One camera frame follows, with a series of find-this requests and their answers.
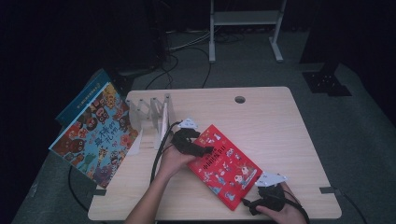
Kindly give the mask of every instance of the children's book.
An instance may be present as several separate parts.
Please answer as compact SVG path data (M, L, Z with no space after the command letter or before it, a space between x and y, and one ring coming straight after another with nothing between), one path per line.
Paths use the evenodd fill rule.
M107 82L111 82L109 75L104 69L99 69L78 96L55 119L62 126L68 126Z
M107 82L49 149L106 188L138 136L128 112L129 106Z
M235 210L262 170L213 124L194 143L214 149L188 166L232 211Z

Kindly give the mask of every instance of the red book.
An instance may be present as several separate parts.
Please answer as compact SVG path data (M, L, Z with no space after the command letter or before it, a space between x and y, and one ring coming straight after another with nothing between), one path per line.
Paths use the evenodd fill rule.
M214 149L188 166L232 211L235 210L262 170L213 124L194 143Z

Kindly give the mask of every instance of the dark floor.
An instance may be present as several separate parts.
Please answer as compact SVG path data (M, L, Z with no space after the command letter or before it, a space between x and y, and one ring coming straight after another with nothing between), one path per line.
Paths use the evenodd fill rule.
M395 127L364 89L360 78L343 64L335 74L352 96L330 97L309 90L302 72L319 70L322 64L299 64L308 32L280 34L278 44L285 59L283 63L275 61L268 36L269 33L245 35L243 40L231 45L217 44L217 61L211 65L198 50L207 52L207 44L175 52L178 65L169 72L171 85L169 77L162 76L148 86L163 72L158 69L136 78L132 89L201 88L209 68L205 88L288 87L330 183L359 207L368 223L393 223L396 219L396 202L392 196L396 188ZM170 35L172 46L194 38L196 35ZM169 69L175 63L172 57L163 66ZM68 172L68 164L50 153L13 223L95 223L72 197ZM88 208L95 185L78 172L72 171L70 177L74 192ZM337 199L343 211L339 219L312 220L312 223L363 223L345 197Z

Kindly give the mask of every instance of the table top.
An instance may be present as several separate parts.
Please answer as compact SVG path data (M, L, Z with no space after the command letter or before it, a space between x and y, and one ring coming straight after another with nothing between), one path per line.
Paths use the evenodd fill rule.
M198 132L214 124L264 171L288 177L288 185L311 219L341 216L333 194L319 188L330 183L312 144L297 105L286 87L220 88L131 91L127 100L160 101L170 93L176 119L192 118ZM244 97L238 104L235 97ZM88 216L92 220L124 220L149 186L155 130L144 128L138 154L128 153L106 189L94 196ZM253 187L246 196L259 199ZM268 219L252 216L241 203L231 211L188 167L169 182L156 216L157 220L244 220Z

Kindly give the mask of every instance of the grommet hole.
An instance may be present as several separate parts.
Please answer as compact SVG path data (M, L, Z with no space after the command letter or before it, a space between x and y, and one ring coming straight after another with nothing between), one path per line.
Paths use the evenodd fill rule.
M245 97L243 97L243 96L236 96L236 97L235 97L235 101L236 101L238 104L243 104L243 103L246 101L246 99L245 99Z

